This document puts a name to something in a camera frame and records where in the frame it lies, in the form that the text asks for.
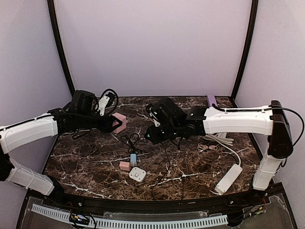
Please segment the pink cube socket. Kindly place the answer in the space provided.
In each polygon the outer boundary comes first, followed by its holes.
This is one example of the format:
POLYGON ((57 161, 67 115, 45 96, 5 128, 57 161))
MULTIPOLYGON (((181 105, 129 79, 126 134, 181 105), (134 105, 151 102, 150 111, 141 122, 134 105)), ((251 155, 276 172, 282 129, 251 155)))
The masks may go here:
POLYGON ((120 114, 120 113, 114 113, 113 114, 114 117, 116 117, 114 123, 113 123, 113 126, 117 126, 118 124, 120 124, 119 127, 117 127, 113 133, 114 134, 118 134, 120 132, 122 132, 123 130, 126 129, 126 124, 127 124, 127 118, 126 116, 120 114))

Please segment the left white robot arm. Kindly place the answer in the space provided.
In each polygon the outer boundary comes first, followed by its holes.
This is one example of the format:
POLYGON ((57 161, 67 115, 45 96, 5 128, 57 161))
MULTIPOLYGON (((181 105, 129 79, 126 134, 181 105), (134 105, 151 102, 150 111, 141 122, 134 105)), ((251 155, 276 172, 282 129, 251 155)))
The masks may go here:
POLYGON ((79 130, 97 129, 111 133, 122 125, 122 121, 112 114, 90 112, 78 114, 63 109, 48 111, 35 118, 0 128, 0 180, 11 182, 25 189, 34 190, 44 196, 61 191, 61 185, 48 175, 23 165, 12 153, 20 153, 37 142, 55 139, 62 134, 79 130))

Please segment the teal plug with black cable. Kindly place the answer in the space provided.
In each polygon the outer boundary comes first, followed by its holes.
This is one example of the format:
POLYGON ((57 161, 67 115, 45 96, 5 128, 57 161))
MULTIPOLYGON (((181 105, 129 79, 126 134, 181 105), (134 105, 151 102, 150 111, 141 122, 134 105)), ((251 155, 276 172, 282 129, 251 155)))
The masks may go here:
POLYGON ((173 140, 160 143, 152 152, 147 166, 150 181, 144 187, 147 201, 183 200, 184 173, 176 162, 179 152, 180 143, 173 140))

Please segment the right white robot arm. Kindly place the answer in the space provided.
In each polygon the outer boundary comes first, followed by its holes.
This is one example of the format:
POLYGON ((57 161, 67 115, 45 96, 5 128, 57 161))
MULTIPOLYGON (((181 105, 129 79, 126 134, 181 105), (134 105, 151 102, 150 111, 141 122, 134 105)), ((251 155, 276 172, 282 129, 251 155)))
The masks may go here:
POLYGON ((169 97, 146 106, 154 124, 148 127, 145 138, 153 144, 191 136, 215 137, 218 133, 254 133, 266 135, 269 147, 253 178, 253 189, 268 188, 277 169, 293 152, 287 109, 277 100, 255 108, 193 107, 185 113, 169 97))

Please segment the pink plug adapter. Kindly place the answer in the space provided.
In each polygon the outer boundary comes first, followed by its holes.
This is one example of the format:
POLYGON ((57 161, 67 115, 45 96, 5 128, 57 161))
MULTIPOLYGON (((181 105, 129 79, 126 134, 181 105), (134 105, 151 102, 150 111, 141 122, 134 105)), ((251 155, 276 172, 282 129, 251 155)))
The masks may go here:
POLYGON ((119 167, 121 170, 124 170, 124 171, 130 171, 131 170, 131 165, 129 162, 124 162, 124 161, 121 161, 120 164, 119 164, 119 167))

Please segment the white plug adapter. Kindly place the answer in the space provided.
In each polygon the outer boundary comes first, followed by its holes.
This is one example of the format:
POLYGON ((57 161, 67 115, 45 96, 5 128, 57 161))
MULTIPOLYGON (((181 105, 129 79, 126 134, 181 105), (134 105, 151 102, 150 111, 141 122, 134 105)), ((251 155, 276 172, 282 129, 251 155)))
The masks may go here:
POLYGON ((129 172, 129 178, 137 182, 143 182, 145 177, 146 177, 146 171, 139 167, 133 167, 132 170, 129 172))

